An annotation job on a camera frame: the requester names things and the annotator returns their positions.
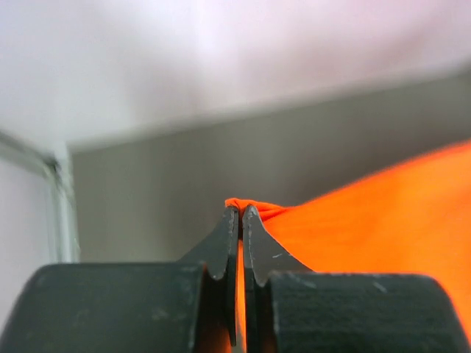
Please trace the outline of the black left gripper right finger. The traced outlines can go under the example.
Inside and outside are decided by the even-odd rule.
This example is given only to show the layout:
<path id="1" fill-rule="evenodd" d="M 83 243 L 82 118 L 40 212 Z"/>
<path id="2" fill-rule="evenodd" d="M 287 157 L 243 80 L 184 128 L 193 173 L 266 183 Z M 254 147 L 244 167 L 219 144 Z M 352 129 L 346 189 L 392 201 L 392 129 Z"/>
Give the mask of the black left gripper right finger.
<path id="1" fill-rule="evenodd" d="M 310 270 L 244 211 L 248 352 L 468 352 L 449 296 L 427 276 Z"/>

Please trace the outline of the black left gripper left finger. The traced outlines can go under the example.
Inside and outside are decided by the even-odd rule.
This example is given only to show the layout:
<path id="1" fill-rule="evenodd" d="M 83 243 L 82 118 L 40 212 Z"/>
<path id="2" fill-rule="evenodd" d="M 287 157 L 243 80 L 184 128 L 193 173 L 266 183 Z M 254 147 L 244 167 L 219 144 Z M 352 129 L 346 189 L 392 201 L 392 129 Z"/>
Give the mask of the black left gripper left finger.
<path id="1" fill-rule="evenodd" d="M 181 259 L 62 263 L 26 282 L 3 352 L 230 352 L 237 343 L 239 213 Z"/>

